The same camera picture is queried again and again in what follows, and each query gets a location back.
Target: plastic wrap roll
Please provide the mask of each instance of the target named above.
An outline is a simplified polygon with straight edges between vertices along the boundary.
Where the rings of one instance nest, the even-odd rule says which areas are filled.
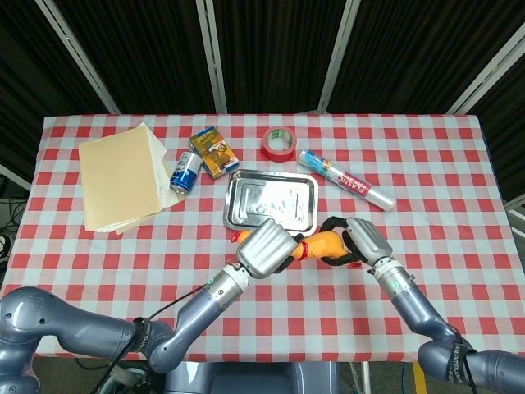
[[[390,211],[395,206],[395,197],[385,193],[379,187],[359,179],[355,175],[340,170],[337,166],[334,166],[321,156],[317,156],[311,150],[301,152],[297,161],[299,164],[323,175],[341,189],[348,190],[385,211]]]

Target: paper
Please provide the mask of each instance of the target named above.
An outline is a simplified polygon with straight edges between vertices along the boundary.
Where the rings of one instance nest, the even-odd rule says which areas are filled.
[[[120,233],[180,202],[162,161],[166,151],[144,123],[79,144],[86,230]]]

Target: blue can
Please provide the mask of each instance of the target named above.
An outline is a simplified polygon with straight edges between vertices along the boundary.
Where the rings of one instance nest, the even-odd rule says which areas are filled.
[[[197,154],[184,152],[171,176],[171,188],[177,193],[187,195],[193,189],[202,165],[203,160]]]

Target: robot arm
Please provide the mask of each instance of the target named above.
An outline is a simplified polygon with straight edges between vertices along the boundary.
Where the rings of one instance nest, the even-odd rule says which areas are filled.
[[[238,263],[224,267],[180,309],[175,331],[164,322],[147,321],[130,351],[144,353],[157,373],[171,371],[251,277],[270,276],[296,247],[287,231],[266,220],[237,250]],[[12,291],[0,301],[0,394],[39,392],[31,364],[44,336],[57,337],[72,353],[114,359],[137,329],[132,322],[83,311],[36,287]]]
[[[418,352],[426,374],[437,380],[506,394],[525,392],[525,358],[501,350],[475,352],[437,313],[414,282],[414,276],[391,258],[392,248],[376,227],[357,218],[349,218],[346,223],[350,249],[358,251],[363,262],[372,267],[369,272],[386,291],[401,318],[413,332],[432,339]]]

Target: tablecloth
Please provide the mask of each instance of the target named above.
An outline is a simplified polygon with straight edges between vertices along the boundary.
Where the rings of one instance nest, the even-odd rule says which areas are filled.
[[[450,323],[478,349],[525,351],[525,277],[478,120],[470,116],[193,115],[47,117],[29,203],[2,293],[53,291],[116,318],[147,316],[235,258],[222,224],[228,176],[201,175],[188,199],[122,236],[84,229],[78,144],[144,121],[174,166],[188,138],[217,126],[241,168],[310,171],[259,151],[269,126],[397,197],[384,213],[317,174],[318,223],[374,222]],[[173,324],[178,308],[161,318]],[[188,360],[414,360],[409,331],[365,268],[314,260],[251,287],[190,347]],[[40,355],[66,355],[45,337]]]

